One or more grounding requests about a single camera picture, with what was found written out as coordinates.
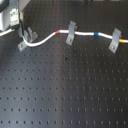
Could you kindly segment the grey robot gripper body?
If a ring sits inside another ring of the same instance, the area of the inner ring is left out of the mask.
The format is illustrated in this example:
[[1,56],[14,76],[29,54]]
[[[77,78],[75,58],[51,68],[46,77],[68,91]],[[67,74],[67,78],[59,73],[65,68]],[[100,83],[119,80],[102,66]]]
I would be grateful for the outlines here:
[[19,0],[0,0],[0,30],[20,26]]

